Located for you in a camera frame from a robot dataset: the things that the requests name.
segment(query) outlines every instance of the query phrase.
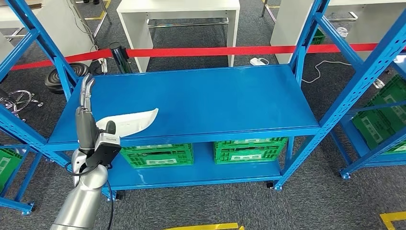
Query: white cable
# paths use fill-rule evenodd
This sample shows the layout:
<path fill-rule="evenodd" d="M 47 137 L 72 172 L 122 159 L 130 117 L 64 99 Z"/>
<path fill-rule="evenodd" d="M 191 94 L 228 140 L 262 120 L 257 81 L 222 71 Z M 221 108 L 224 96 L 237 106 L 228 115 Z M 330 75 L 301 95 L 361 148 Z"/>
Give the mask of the white cable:
<path fill-rule="evenodd" d="M 83 33 L 88 34 L 88 35 L 90 36 L 91 42 L 93 43 L 93 46 L 90 48 L 90 52 L 91 52 L 91 50 L 92 50 L 93 48 L 94 48 L 95 50 L 98 50 L 99 47 L 96 45 L 96 41 L 93 39 L 93 35 L 92 35 L 91 33 L 87 32 L 87 31 L 83 31 L 83 30 L 78 26 L 78 21 L 77 21 L 75 12 L 73 11 L 73 9 L 72 9 L 72 7 L 70 6 L 70 4 L 69 4 L 68 1 L 69 1 L 69 0 L 66 0 L 66 3 L 68 4 L 68 7 L 69 7 L 70 11 L 72 11 L 73 18 L 75 19 L 76 27 L 77 27 L 80 31 L 82 31 Z M 91 31 L 91 29 L 88 27 L 88 25 L 86 25 L 84 22 L 82 22 L 82 20 L 80 20 L 80 23 L 81 23 L 83 26 L 87 27 L 88 31 Z"/>
<path fill-rule="evenodd" d="M 343 65 L 346 65 L 346 66 L 351 66 L 351 64 L 344 63 L 344 62 L 341 62 L 341 61 L 327 61 L 327 60 L 324 60 L 324 61 L 318 63 L 317 65 L 315 65 L 315 69 L 316 69 L 317 72 L 318 72 L 318 77 L 317 77 L 317 78 L 315 78 L 315 79 L 313 79 L 313 80 L 311 80 L 311 81 L 306 81 L 306 80 L 303 80 L 303 79 L 302 79 L 302 81 L 304 81 L 304 82 L 306 82 L 306 83 L 313 83 L 313 82 L 315 82 L 317 79 L 319 79 L 319 78 L 321 77 L 321 73 L 320 73 L 320 70 L 319 70 L 317 67 L 318 67 L 319 65 L 323 64 L 324 62 L 328 62 L 328 63 L 339 63 L 339 64 L 343 64 Z"/>

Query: lower shelf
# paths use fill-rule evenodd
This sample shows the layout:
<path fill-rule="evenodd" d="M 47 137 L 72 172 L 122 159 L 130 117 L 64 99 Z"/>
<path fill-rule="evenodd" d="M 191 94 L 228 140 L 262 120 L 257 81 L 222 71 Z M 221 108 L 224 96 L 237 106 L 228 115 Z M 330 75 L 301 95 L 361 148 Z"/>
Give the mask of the lower shelf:
<path fill-rule="evenodd" d="M 278 161 L 215 164 L 213 143 L 193 144 L 194 164 L 134 169 L 119 154 L 109 170 L 113 190 L 273 181 L 281 178 Z"/>
<path fill-rule="evenodd" d="M 346 115 L 339 123 L 351 142 L 351 145 L 358 154 L 358 157 L 362 157 L 371 151 L 358 129 L 353 125 L 350 120 L 350 116 Z M 391 166 L 391 165 L 403 165 L 406 164 L 406 153 L 402 154 L 385 154 L 380 155 L 368 163 L 365 167 L 377 167 L 377 166 Z"/>

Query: white power strip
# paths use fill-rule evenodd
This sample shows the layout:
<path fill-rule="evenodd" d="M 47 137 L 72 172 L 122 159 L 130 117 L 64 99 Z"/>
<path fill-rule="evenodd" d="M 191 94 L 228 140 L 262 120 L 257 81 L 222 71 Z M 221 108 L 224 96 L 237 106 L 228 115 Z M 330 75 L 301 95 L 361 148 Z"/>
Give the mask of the white power strip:
<path fill-rule="evenodd" d="M 266 66 L 269 64 L 268 60 L 264 59 L 264 58 L 256 58 L 254 57 L 253 59 L 251 59 L 249 61 L 251 63 L 251 65 L 253 66 Z"/>
<path fill-rule="evenodd" d="M 100 65 L 101 65 L 101 72 L 102 73 L 107 73 L 107 59 L 105 58 L 99 58 L 98 59 Z"/>

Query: red barrier tape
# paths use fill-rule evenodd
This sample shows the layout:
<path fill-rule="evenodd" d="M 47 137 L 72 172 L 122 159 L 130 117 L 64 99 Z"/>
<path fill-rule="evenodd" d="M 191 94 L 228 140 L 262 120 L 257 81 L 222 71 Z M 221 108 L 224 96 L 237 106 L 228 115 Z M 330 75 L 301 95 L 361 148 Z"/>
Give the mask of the red barrier tape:
<path fill-rule="evenodd" d="M 354 51 L 371 51 L 376 43 L 352 44 Z M 258 54 L 286 54 L 293 53 L 296 46 L 239 46 L 239 47 L 212 47 L 212 48 L 160 48 L 160 49 L 128 49 L 129 57 L 196 57 L 196 56 L 222 56 L 222 55 L 258 55 Z M 307 53 L 337 53 L 340 50 L 334 44 L 311 45 Z M 111 57 L 109 49 L 77 54 L 66 57 L 68 63 L 85 60 L 96 60 Z M 38 61 L 22 65 L 15 65 L 12 70 L 31 69 L 52 66 L 50 60 Z"/>

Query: robotic arm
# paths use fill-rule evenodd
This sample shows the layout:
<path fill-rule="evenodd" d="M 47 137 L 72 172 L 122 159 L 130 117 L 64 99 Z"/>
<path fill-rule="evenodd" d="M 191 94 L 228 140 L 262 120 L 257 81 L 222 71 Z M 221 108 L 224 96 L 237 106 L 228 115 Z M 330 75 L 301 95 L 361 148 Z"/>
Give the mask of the robotic arm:
<path fill-rule="evenodd" d="M 106 130 L 97 128 L 91 112 L 90 97 L 94 78 L 83 78 L 80 107 L 76 110 L 76 129 L 79 149 L 72 155 L 75 188 L 66 198 L 51 230 L 92 229 L 100 207 L 102 188 L 106 184 L 107 168 L 121 149 L 115 122 L 109 121 Z"/>

